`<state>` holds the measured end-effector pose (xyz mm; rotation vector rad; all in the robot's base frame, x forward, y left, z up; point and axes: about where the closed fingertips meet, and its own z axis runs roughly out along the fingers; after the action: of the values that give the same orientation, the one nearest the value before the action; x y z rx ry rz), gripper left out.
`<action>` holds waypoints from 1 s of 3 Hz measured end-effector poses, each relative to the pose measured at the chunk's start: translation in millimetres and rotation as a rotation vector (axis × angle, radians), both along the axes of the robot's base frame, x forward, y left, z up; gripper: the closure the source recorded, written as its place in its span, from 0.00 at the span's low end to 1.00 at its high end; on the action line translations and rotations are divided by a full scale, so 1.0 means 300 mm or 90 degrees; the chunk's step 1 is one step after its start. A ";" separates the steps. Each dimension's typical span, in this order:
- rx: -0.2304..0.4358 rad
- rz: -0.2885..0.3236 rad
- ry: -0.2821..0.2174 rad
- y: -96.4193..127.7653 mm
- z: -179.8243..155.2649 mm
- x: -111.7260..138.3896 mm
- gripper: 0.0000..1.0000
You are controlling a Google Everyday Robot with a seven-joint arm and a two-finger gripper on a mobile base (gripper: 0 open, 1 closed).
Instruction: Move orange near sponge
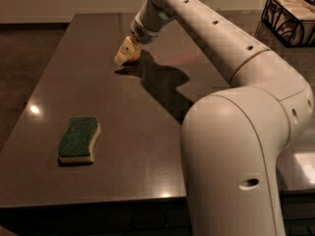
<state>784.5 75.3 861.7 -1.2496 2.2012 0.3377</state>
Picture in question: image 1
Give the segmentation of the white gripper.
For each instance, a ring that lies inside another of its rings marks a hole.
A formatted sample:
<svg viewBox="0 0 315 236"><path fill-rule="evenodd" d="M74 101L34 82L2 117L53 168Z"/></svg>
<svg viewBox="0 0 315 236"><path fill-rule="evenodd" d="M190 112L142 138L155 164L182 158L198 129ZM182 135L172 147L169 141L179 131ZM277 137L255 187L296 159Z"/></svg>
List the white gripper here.
<svg viewBox="0 0 315 236"><path fill-rule="evenodd" d="M136 39L133 36L125 38L114 58L115 63L118 65L126 63L126 59L139 50L138 42L142 44L153 42L159 36L160 29L161 26L157 22L135 19L131 24L131 33Z"/></svg>

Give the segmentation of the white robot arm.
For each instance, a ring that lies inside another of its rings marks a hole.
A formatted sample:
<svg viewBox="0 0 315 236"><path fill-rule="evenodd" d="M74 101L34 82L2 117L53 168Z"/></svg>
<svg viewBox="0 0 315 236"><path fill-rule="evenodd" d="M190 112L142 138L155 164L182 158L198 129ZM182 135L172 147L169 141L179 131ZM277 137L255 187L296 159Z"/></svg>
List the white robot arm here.
<svg viewBox="0 0 315 236"><path fill-rule="evenodd" d="M177 21L229 87L198 100L181 128L194 236L285 236L277 157L307 128L310 85L268 46L199 0L146 0L115 61Z"/></svg>

